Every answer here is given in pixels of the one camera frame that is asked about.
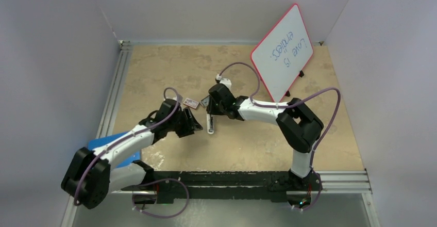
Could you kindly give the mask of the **white stapler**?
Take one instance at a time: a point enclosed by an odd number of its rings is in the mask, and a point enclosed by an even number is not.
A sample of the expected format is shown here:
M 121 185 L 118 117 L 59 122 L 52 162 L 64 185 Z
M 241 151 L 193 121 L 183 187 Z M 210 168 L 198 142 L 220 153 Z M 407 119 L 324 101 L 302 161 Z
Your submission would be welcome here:
M 212 135 L 214 134 L 214 116 L 207 113 L 206 119 L 207 119 L 207 133 Z

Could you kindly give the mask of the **red white staple box sleeve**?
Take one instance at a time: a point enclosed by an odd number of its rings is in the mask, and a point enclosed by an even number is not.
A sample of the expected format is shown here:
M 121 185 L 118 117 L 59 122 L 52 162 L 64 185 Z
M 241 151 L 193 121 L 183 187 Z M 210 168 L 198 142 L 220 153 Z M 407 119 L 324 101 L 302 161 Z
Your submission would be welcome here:
M 192 109 L 197 109 L 199 106 L 199 102 L 190 98 L 185 98 L 183 101 L 183 105 L 190 107 Z

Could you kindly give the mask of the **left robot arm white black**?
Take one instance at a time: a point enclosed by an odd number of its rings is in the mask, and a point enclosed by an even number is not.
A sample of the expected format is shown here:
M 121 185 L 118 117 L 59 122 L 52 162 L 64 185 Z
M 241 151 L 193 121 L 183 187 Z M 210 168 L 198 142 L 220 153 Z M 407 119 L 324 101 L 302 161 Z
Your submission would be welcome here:
M 133 153 L 147 148 L 174 132 L 179 138 L 203 130 L 190 108 L 181 107 L 174 99 L 166 99 L 159 109 L 123 136 L 90 150 L 82 147 L 73 155 L 61 182 L 61 189 L 73 197 L 74 205 L 88 209 L 97 207 L 110 188 L 117 166 Z

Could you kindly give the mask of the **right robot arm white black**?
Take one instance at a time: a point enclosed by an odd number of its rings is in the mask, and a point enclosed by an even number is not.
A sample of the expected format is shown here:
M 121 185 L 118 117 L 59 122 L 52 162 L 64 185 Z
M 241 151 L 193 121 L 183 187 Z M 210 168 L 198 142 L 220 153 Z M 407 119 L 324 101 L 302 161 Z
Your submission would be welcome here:
M 291 108 L 291 105 L 300 102 L 298 98 L 281 103 L 252 102 L 247 96 L 235 97 L 223 83 L 212 86 L 208 94 L 208 114 L 227 116 L 240 121 L 261 121 L 278 126 L 293 149 L 293 160 L 289 170 L 291 186 L 302 189 L 309 184 L 315 147 L 324 125 L 306 104 L 301 103 Z

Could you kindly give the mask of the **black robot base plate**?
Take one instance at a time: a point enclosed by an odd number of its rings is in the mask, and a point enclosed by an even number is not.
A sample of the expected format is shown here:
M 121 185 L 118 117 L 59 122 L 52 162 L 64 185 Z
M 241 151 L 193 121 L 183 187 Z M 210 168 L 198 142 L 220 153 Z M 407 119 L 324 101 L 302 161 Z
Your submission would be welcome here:
M 270 200 L 304 206 L 323 187 L 318 173 L 304 178 L 290 171 L 154 171 L 141 185 L 121 191 L 157 194 L 159 204 L 175 199 Z

